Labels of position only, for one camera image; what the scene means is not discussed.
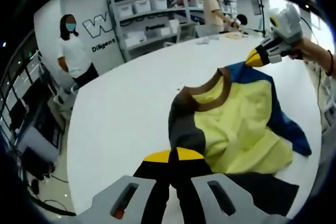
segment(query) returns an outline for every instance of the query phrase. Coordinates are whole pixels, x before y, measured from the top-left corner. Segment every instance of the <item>computer monitor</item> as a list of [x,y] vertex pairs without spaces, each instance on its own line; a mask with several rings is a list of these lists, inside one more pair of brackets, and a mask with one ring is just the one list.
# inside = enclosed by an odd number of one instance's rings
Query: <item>computer monitor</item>
[[27,110],[21,100],[18,100],[9,112],[12,121],[11,130],[19,129],[26,117]]

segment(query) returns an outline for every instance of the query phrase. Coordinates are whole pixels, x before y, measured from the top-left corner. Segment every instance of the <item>desk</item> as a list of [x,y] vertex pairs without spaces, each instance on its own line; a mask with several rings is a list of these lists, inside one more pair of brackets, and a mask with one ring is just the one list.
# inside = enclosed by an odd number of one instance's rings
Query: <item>desk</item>
[[[133,175],[144,157],[169,150],[168,115],[183,86],[209,80],[217,67],[246,59],[262,38],[220,36],[208,45],[196,40],[160,49],[121,65],[79,90],[68,135],[68,178],[77,214],[122,175]],[[305,132],[312,155],[294,153],[292,164],[276,177],[300,186],[287,214],[302,208],[317,173],[321,150],[317,96],[303,61],[288,57],[259,68],[273,77],[282,110]],[[183,223],[176,192],[162,223]]]

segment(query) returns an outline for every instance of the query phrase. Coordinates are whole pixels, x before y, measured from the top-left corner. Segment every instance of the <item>shelving unit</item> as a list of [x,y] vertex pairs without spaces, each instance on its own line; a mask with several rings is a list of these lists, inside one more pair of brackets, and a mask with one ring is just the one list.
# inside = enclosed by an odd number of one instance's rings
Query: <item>shelving unit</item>
[[146,45],[149,45],[151,43],[154,43],[154,42],[157,42],[157,41],[160,41],[160,40],[165,40],[165,39],[169,39],[169,38],[173,38],[173,37],[176,37],[177,34],[169,34],[167,36],[157,36],[155,38],[152,38],[152,39],[148,39],[144,42],[141,42],[137,45],[134,45],[132,47],[128,47],[128,50],[131,51],[131,50],[134,50],[134,49],[137,49],[139,47],[143,47],[143,46],[146,46]]
[[[189,7],[188,0],[183,0],[183,6],[178,6],[178,7],[173,7],[172,0],[167,0],[167,9],[152,10],[150,12],[138,13],[138,14],[134,14],[128,17],[120,18],[118,10],[117,10],[117,3],[122,2],[122,1],[127,1],[127,0],[106,0],[111,22],[112,22],[112,25],[115,31],[115,36],[116,36],[120,51],[122,53],[122,56],[125,62],[132,60],[130,51],[133,51],[140,47],[144,47],[146,45],[150,45],[151,43],[158,42],[160,40],[165,40],[165,39],[167,40],[169,38],[174,38],[177,36],[177,34],[170,34],[168,36],[158,36],[155,38],[150,38],[137,45],[127,47],[125,44],[125,37],[124,37],[124,33],[123,33],[122,26],[120,23],[128,22],[128,21],[131,21],[131,20],[134,20],[140,17],[144,17],[144,16],[151,16],[151,15],[164,14],[164,13],[174,14],[174,13],[180,13],[180,12],[184,12],[187,22],[191,23],[192,19],[191,19],[190,12],[203,12],[202,8]],[[232,0],[223,0],[223,1],[224,3],[232,2]],[[230,12],[223,12],[223,13],[232,15],[232,13]]]

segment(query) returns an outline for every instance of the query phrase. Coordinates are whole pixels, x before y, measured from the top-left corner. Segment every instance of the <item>long black hair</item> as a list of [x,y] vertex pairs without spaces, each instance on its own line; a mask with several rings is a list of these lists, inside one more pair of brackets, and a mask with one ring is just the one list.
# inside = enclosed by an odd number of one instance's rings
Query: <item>long black hair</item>
[[[69,16],[72,16],[71,14],[66,14],[64,15],[62,18],[61,18],[61,21],[59,23],[59,30],[60,30],[60,33],[61,33],[61,38],[63,40],[68,40],[70,38],[70,32],[68,31],[67,27],[66,27],[66,22],[67,22],[67,18]],[[78,36],[78,32],[76,32],[76,28],[72,31],[72,33],[75,35],[75,36]]]

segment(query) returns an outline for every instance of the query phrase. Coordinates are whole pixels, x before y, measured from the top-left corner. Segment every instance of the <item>blue fabric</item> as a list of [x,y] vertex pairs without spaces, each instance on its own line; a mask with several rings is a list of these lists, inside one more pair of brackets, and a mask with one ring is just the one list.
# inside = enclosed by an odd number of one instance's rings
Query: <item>blue fabric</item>
[[277,135],[290,141],[293,145],[293,151],[303,156],[311,155],[311,149],[304,132],[297,123],[289,119],[281,110],[273,78],[246,66],[245,62],[239,62],[227,66],[227,68],[230,71],[232,82],[246,84],[259,80],[267,80],[271,83],[272,113],[267,126]]

